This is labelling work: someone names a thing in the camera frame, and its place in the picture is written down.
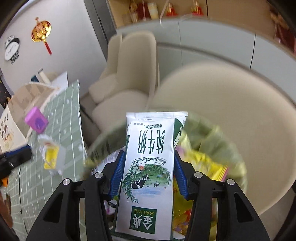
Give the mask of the green white milk carton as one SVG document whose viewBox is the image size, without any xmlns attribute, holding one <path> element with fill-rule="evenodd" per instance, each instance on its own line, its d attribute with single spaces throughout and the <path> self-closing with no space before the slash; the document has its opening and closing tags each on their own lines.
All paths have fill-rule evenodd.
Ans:
<svg viewBox="0 0 296 241">
<path fill-rule="evenodd" d="M 188 113 L 126 114 L 125 168 L 114 232 L 144 240 L 170 240 L 174 150 Z"/>
</svg>

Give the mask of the yellow-green trash bag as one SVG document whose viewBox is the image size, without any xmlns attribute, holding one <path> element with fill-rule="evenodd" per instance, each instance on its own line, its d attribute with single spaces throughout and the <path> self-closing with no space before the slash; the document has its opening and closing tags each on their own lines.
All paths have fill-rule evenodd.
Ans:
<svg viewBox="0 0 296 241">
<path fill-rule="evenodd" d="M 125 150 L 125 133 L 125 123 L 121 122 L 109 131 L 101 133 L 94 141 L 88 151 L 90 155 L 85 162 L 87 168 L 93 167 L 91 174 L 102 170 L 105 164 L 115 161 L 119 151 Z M 197 114 L 189 113 L 177 149 L 180 157 L 185 150 L 196 150 L 207 154 L 214 162 L 227 165 L 226 179 L 234 179 L 244 192 L 247 190 L 245 162 L 234 143 L 224 136 L 218 126 L 211 124 Z M 138 168 L 129 168 L 129 173 L 132 175 L 129 178 L 129 183 L 131 184 L 131 181 L 138 180 L 149 173 L 148 183 L 144 184 L 145 188 L 151 188 L 156 183 L 166 187 L 164 185 L 169 181 L 169 176 L 166 174 L 168 170 L 165 170 L 160 164 L 148 165 L 148 167 L 144 167 L 143 164 L 138 164 Z M 214 231 L 217 226 L 217 208 L 217 201 L 214 200 L 210 240 L 215 240 L 216 236 Z"/>
</svg>

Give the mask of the green grid tablecloth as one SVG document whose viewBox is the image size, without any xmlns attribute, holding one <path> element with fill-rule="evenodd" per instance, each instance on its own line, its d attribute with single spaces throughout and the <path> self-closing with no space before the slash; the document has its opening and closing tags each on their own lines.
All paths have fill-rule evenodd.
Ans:
<svg viewBox="0 0 296 241">
<path fill-rule="evenodd" d="M 82 179 L 86 147 L 82 135 L 79 82 L 69 85 L 45 106 L 48 125 L 42 134 L 32 131 L 28 144 L 32 158 L 13 170 L 3 194 L 11 201 L 13 231 L 26 240 L 37 216 L 63 179 Z"/>
</svg>

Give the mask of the white yellow toy chair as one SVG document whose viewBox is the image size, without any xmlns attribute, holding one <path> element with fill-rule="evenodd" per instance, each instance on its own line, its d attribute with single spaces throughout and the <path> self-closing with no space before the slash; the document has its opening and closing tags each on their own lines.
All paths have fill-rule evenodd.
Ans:
<svg viewBox="0 0 296 241">
<path fill-rule="evenodd" d="M 51 175 L 62 176 L 65 169 L 66 148 L 55 142 L 48 135 L 39 135 L 38 143 L 43 159 L 43 167 Z"/>
</svg>

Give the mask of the pink toy bin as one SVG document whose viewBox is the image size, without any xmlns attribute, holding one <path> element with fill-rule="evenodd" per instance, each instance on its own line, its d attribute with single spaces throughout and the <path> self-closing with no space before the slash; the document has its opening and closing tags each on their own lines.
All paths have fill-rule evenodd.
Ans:
<svg viewBox="0 0 296 241">
<path fill-rule="evenodd" d="M 41 134 L 45 131 L 49 121 L 41 113 L 39 108 L 33 107 L 25 116 L 25 123 L 29 125 L 37 133 Z"/>
</svg>

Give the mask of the purple yellow cracker bag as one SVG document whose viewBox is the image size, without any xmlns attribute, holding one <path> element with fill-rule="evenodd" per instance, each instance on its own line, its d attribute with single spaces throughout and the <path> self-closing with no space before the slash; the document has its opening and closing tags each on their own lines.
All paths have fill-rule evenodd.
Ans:
<svg viewBox="0 0 296 241">
<path fill-rule="evenodd" d="M 202 172 L 210 179 L 224 182 L 228 173 L 228 166 L 214 162 L 207 154 L 196 150 L 185 150 L 181 154 L 184 162 L 192 164 L 195 171 Z"/>
</svg>

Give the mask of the red yellow snack bag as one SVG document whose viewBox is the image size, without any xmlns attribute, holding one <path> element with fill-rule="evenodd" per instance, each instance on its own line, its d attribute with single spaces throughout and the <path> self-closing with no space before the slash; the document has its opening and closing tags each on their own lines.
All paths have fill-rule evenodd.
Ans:
<svg viewBox="0 0 296 241">
<path fill-rule="evenodd" d="M 187 234 L 193 201 L 186 200 L 179 191 L 177 181 L 173 178 L 173 221 L 172 230 L 182 235 Z"/>
</svg>

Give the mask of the beige chair far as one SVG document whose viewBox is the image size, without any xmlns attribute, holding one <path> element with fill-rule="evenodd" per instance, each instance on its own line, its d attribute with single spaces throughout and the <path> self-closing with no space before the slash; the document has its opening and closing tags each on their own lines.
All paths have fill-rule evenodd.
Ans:
<svg viewBox="0 0 296 241">
<path fill-rule="evenodd" d="M 122 39 L 122 34 L 111 37 L 107 49 L 107 66 L 100 75 L 99 80 L 93 83 L 88 89 L 89 95 L 95 104 L 99 104 L 107 99 L 117 85 L 118 54 Z"/>
</svg>

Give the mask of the beige chair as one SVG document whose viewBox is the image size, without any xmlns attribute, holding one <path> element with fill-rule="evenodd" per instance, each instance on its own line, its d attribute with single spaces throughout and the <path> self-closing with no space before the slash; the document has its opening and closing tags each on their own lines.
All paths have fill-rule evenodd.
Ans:
<svg viewBox="0 0 296 241">
<path fill-rule="evenodd" d="M 93 83 L 88 89 L 89 95 L 95 104 L 99 104 L 107 99 L 117 85 L 118 54 L 122 39 L 122 34 L 111 37 L 107 49 L 107 66 L 100 75 L 99 80 Z"/>
<path fill-rule="evenodd" d="M 157 42 L 149 31 L 123 36 L 118 54 L 117 85 L 103 102 L 96 104 L 92 119 L 101 132 L 126 120 L 128 112 L 142 112 L 159 85 Z"/>
</svg>

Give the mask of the beige chair near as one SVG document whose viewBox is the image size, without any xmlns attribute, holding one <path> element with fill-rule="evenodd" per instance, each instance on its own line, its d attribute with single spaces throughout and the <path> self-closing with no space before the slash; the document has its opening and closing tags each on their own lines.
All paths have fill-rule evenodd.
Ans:
<svg viewBox="0 0 296 241">
<path fill-rule="evenodd" d="M 149 31 L 123 36 L 118 54 L 117 85 L 103 102 L 96 104 L 92 119 L 101 132 L 126 120 L 128 112 L 142 112 L 159 85 L 157 42 Z"/>
</svg>

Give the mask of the panda wall clock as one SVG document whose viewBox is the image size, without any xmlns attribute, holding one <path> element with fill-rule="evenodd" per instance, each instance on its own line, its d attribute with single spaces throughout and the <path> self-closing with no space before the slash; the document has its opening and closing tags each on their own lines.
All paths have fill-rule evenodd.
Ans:
<svg viewBox="0 0 296 241">
<path fill-rule="evenodd" d="M 7 38 L 5 44 L 4 59 L 10 61 L 13 65 L 19 58 L 20 39 L 11 35 Z"/>
</svg>

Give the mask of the gold red wall ornament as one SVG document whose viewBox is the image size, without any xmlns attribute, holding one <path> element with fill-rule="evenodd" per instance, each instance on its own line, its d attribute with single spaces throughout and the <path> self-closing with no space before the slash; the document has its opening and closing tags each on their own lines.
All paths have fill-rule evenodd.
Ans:
<svg viewBox="0 0 296 241">
<path fill-rule="evenodd" d="M 49 21 L 46 21 L 46 20 L 40 21 L 38 17 L 35 18 L 35 21 L 36 21 L 36 25 L 32 29 L 31 39 L 33 42 L 43 42 L 45 44 L 45 47 L 49 55 L 52 55 L 52 51 L 47 43 L 47 38 L 51 33 L 52 25 Z"/>
</svg>

